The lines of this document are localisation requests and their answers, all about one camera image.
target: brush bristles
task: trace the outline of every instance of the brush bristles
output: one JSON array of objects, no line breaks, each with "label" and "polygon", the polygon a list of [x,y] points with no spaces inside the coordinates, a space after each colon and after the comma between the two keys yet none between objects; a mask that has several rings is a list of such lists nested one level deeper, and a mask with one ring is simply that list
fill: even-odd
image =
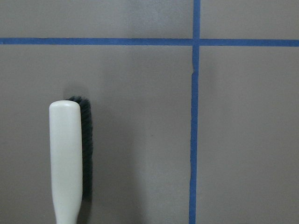
[{"label": "brush bristles", "polygon": [[93,180],[93,126],[90,102],[88,99],[73,96],[68,100],[80,105],[82,128],[82,162],[83,162],[83,199],[90,199]]}]

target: blue painter's tape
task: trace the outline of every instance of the blue painter's tape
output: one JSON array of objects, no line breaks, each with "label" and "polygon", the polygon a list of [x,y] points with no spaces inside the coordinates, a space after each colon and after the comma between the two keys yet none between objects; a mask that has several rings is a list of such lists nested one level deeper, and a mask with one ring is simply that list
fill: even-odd
[{"label": "blue painter's tape", "polygon": [[200,46],[299,47],[299,40],[199,39]]},{"label": "blue painter's tape", "polygon": [[190,198],[189,224],[196,223],[196,180],[197,180],[197,131],[198,131],[198,78],[199,78],[199,45],[193,45],[193,74],[191,96],[191,151],[190,151]]},{"label": "blue painter's tape", "polygon": [[199,78],[200,0],[193,1],[193,46],[191,84],[191,140],[190,140],[190,187],[189,224],[196,223],[196,180],[197,180],[197,131],[198,131],[198,78]]},{"label": "blue painter's tape", "polygon": [[0,44],[192,46],[192,39],[164,38],[0,38]]},{"label": "blue painter's tape", "polygon": [[193,2],[193,39],[199,39],[200,33],[200,0]]}]

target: gray wall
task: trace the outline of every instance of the gray wall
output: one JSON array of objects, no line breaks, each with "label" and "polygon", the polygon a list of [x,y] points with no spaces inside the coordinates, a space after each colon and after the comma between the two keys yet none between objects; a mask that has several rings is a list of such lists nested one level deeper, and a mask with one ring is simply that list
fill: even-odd
[{"label": "gray wall", "polygon": [[[299,39],[297,0],[201,0],[201,38]],[[0,37],[192,38],[191,0],[0,3]],[[201,47],[197,224],[299,223],[299,48]],[[186,224],[192,47],[0,45],[0,223],[53,224],[48,107],[83,95],[78,224]]]}]

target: vertical blue tape strip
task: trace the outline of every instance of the vertical blue tape strip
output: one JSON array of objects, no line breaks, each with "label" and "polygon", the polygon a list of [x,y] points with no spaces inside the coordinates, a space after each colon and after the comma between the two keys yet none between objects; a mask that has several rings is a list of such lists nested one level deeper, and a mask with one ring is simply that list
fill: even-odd
[{"label": "vertical blue tape strip", "polygon": [[196,223],[196,179],[197,179],[197,131],[198,131],[198,78],[199,78],[199,34],[200,0],[193,2],[193,45],[192,45],[192,87],[191,87],[191,140],[190,140],[190,193],[189,224]]}]

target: brush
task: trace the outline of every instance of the brush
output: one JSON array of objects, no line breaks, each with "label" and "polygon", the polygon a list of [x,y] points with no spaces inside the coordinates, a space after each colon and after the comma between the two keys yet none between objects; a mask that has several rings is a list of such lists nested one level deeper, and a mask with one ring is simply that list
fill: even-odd
[{"label": "brush", "polygon": [[81,97],[49,107],[52,197],[57,224],[76,224],[81,200],[92,195],[92,117]]}]

